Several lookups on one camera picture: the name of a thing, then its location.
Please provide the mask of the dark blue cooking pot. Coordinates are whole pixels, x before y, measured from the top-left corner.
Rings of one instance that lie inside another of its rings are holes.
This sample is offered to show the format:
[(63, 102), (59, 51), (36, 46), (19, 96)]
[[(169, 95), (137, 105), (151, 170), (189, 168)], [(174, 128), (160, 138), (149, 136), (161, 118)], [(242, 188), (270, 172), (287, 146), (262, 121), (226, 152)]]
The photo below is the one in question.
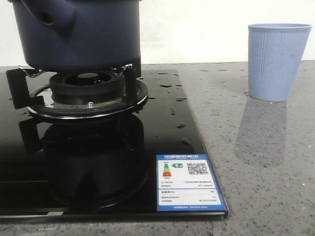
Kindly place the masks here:
[(14, 0), (26, 63), (52, 72), (139, 69), (137, 0)]

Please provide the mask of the light blue ribbed cup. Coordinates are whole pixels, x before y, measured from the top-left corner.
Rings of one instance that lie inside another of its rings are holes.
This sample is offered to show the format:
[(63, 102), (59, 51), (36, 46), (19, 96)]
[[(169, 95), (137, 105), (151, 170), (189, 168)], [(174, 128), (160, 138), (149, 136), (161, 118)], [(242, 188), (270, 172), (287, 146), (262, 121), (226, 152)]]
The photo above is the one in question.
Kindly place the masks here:
[(265, 23), (248, 26), (250, 97), (272, 102), (288, 99), (312, 25)]

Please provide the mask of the black pot support grate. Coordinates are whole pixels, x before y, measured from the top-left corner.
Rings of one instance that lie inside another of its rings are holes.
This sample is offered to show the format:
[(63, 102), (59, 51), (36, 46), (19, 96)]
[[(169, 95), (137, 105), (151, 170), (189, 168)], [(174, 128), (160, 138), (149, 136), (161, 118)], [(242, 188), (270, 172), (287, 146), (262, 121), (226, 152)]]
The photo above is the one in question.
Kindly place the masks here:
[(83, 105), (54, 101), (49, 83), (29, 91), (26, 78), (41, 75), (43, 72), (40, 70), (19, 67), (8, 70), (6, 76), (15, 109), (26, 107), (31, 114), (40, 117), (88, 119), (141, 110), (148, 100), (148, 88), (143, 82), (137, 80), (136, 70), (131, 67), (109, 70), (117, 75), (125, 76), (124, 94), (106, 102), (88, 102)]

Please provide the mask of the blue white energy label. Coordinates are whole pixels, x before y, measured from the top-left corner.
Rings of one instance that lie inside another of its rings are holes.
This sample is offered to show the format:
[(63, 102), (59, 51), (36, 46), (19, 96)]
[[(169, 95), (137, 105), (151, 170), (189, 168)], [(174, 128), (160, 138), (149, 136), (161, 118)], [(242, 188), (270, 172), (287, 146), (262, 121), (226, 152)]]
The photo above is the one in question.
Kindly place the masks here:
[(206, 154), (156, 156), (157, 210), (227, 212)]

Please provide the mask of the black glass gas stove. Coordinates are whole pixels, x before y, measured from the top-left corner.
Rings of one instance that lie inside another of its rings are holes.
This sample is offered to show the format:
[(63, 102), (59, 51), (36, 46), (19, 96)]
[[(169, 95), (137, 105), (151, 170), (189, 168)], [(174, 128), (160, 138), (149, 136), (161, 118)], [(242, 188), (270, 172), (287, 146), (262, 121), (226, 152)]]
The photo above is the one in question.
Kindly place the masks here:
[[(228, 210), (157, 210), (156, 156), (207, 155), (177, 71), (143, 71), (139, 81), (147, 85), (149, 99), (139, 112), (56, 121), (13, 107), (8, 70), (0, 71), (1, 222), (227, 216)], [(45, 73), (26, 80), (37, 89), (50, 77)]]

